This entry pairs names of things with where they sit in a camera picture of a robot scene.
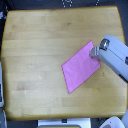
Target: pink towel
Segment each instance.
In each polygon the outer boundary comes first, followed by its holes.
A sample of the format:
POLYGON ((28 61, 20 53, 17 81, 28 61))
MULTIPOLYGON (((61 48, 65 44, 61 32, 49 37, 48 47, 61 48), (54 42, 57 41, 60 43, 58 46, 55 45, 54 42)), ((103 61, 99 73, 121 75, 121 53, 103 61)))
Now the pink towel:
POLYGON ((89 55, 89 51, 93 47, 93 42, 90 41, 62 65, 69 93, 80 86, 100 67, 99 61, 89 55))

